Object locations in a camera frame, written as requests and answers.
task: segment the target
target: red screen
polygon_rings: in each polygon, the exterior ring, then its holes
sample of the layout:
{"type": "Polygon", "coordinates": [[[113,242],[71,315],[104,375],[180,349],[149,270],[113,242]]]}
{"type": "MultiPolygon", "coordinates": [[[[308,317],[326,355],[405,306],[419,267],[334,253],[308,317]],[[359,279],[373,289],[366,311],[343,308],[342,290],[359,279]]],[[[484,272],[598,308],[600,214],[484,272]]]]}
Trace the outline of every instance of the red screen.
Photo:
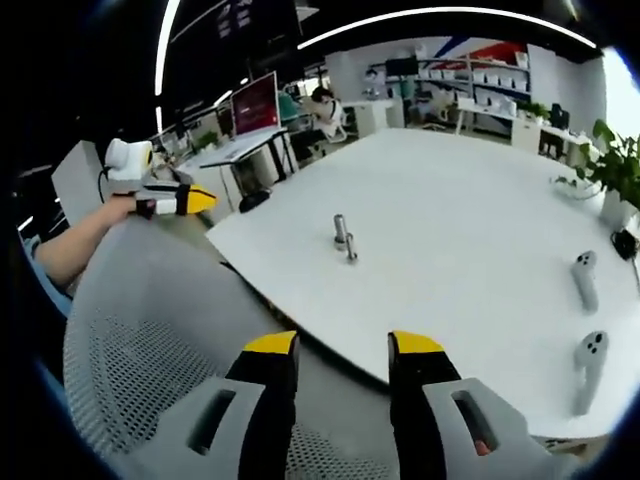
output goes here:
{"type": "Polygon", "coordinates": [[[275,74],[270,73],[233,94],[236,135],[279,124],[275,74]]]}

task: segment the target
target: white vr controller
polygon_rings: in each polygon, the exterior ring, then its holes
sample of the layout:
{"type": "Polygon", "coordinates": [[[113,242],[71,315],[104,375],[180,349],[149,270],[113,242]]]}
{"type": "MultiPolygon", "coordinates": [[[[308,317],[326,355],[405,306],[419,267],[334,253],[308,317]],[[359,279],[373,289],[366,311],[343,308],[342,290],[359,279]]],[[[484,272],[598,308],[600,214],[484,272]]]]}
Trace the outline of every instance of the white vr controller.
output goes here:
{"type": "Polygon", "coordinates": [[[595,266],[598,257],[595,252],[588,251],[580,255],[571,267],[585,310],[590,313],[598,311],[598,294],[595,284],[595,266]]]}
{"type": "Polygon", "coordinates": [[[585,415],[593,403],[608,350],[609,335],[602,330],[591,332],[576,348],[575,364],[584,373],[584,384],[579,387],[575,401],[576,415],[585,415]]]}

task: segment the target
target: desk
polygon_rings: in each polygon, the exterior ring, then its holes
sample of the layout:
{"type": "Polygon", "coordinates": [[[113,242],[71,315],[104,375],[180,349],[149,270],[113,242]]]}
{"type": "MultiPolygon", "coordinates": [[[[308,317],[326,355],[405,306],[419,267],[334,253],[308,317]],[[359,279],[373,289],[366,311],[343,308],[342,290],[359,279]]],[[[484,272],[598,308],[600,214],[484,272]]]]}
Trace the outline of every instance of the desk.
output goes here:
{"type": "Polygon", "coordinates": [[[238,209],[242,191],[232,166],[249,160],[256,176],[265,187],[282,181],[298,171],[298,164],[285,128],[267,128],[238,137],[222,147],[203,151],[176,168],[176,174],[185,183],[196,183],[218,197],[217,205],[204,212],[211,221],[219,223],[238,209]],[[276,144],[278,138],[282,144],[276,144]]]}
{"type": "Polygon", "coordinates": [[[463,377],[520,410],[533,435],[611,432],[640,382],[633,269],[597,222],[601,198],[570,202],[549,180],[568,167],[509,146],[387,129],[274,187],[207,238],[302,329],[387,381],[387,333],[428,335],[463,377]],[[356,265],[333,247],[345,215],[356,265]],[[571,278],[598,254],[600,309],[585,315],[571,278]],[[574,349],[596,329],[611,349],[591,411],[572,415],[574,349]]]}
{"type": "Polygon", "coordinates": [[[360,100],[342,103],[356,113],[358,136],[364,138],[383,128],[404,128],[404,111],[400,100],[360,100]]]}
{"type": "MultiPolygon", "coordinates": [[[[460,114],[458,115],[458,123],[456,124],[456,135],[460,135],[460,130],[462,129],[462,124],[467,112],[502,118],[513,122],[511,145],[531,153],[538,153],[540,131],[562,138],[565,142],[569,143],[569,151],[565,162],[570,166],[576,166],[583,163],[582,154],[580,153],[580,149],[577,147],[584,143],[590,143],[590,140],[587,137],[575,136],[566,130],[561,130],[550,125],[538,125],[535,122],[523,120],[507,113],[492,110],[489,107],[483,107],[482,105],[474,104],[473,106],[464,106],[462,108],[458,107],[458,110],[460,111],[460,114]]],[[[593,145],[591,145],[590,150],[592,160],[595,160],[600,156],[600,152],[593,145]]]]}

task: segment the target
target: metal cylinder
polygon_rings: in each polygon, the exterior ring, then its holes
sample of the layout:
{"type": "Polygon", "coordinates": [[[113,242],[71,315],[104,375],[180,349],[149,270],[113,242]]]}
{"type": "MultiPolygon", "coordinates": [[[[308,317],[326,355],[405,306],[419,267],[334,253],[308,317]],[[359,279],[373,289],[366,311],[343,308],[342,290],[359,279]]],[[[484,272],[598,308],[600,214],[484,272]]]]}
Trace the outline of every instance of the metal cylinder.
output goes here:
{"type": "Polygon", "coordinates": [[[347,233],[347,259],[350,262],[358,260],[358,252],[356,252],[356,244],[351,233],[347,233]]]}
{"type": "Polygon", "coordinates": [[[333,225],[336,229],[336,236],[334,237],[336,248],[344,250],[347,245],[347,223],[344,220],[344,215],[334,215],[333,225]]]}

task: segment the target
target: computer monitor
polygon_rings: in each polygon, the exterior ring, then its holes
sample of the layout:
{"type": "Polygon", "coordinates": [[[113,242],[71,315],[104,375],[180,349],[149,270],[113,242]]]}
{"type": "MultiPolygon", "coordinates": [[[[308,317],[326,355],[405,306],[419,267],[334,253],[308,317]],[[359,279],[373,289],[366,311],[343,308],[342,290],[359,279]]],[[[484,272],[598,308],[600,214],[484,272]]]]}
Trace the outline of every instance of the computer monitor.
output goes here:
{"type": "Polygon", "coordinates": [[[416,57],[394,58],[385,63],[387,77],[417,75],[418,60],[416,57]]]}
{"type": "Polygon", "coordinates": [[[235,135],[280,126],[275,72],[254,80],[231,96],[235,135]]]}

